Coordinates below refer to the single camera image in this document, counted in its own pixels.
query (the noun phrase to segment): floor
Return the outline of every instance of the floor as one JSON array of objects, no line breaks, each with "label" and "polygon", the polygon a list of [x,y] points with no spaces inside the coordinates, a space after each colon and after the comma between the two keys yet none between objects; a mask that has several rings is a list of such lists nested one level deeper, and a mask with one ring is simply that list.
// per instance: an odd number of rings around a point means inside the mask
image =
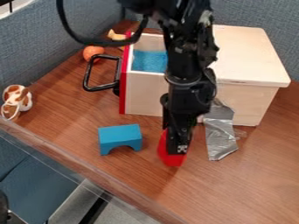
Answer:
[{"label": "floor", "polygon": [[[88,180],[84,180],[68,199],[50,217],[48,224],[157,224],[159,222],[141,213],[129,204],[106,195],[102,189]],[[105,205],[100,208],[100,215],[86,220],[87,214],[93,210],[99,198]]]}]

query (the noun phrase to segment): blue foam block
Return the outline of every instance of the blue foam block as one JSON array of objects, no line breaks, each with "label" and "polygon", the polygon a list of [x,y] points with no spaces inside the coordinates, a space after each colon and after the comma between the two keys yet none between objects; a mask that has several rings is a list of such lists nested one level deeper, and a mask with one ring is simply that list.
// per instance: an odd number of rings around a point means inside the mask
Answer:
[{"label": "blue foam block", "polygon": [[134,50],[132,70],[164,73],[167,67],[167,53],[165,51],[139,51]]},{"label": "blue foam block", "polygon": [[129,146],[134,151],[140,151],[143,146],[139,124],[99,128],[98,131],[102,156],[119,146]]}]

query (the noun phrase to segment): cable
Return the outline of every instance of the cable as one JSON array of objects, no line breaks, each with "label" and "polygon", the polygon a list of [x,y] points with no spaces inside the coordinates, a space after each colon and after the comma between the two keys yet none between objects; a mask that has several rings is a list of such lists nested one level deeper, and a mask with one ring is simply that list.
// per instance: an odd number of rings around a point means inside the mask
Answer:
[{"label": "cable", "polygon": [[66,32],[78,43],[83,45],[91,45],[91,46],[127,46],[130,44],[136,43],[139,38],[141,37],[144,28],[147,26],[149,22],[148,16],[143,16],[143,21],[140,23],[137,31],[131,38],[126,38],[124,40],[103,40],[103,39],[90,39],[90,38],[82,38],[78,34],[76,34],[71,27],[69,26],[67,19],[66,19],[66,12],[64,9],[63,0],[56,0],[56,8],[59,13],[59,17],[63,27],[65,28]]},{"label": "cable", "polygon": [[10,13],[12,13],[12,0],[10,1]]}]

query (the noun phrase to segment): crumpled tape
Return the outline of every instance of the crumpled tape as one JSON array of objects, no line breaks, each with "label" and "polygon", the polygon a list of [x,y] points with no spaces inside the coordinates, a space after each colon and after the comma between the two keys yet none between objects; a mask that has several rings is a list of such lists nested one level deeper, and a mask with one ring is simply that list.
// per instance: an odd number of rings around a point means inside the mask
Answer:
[{"label": "crumpled tape", "polygon": [[210,113],[204,116],[209,160],[220,160],[238,150],[233,130],[233,114],[231,108],[215,100]]}]

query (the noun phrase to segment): wooden lid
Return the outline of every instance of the wooden lid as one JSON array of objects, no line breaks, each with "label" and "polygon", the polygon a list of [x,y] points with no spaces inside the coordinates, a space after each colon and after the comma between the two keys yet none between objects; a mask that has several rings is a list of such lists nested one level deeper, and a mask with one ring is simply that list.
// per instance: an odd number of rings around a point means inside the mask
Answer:
[{"label": "wooden lid", "polygon": [[219,60],[211,65],[218,83],[287,87],[290,78],[261,28],[214,25]]}]

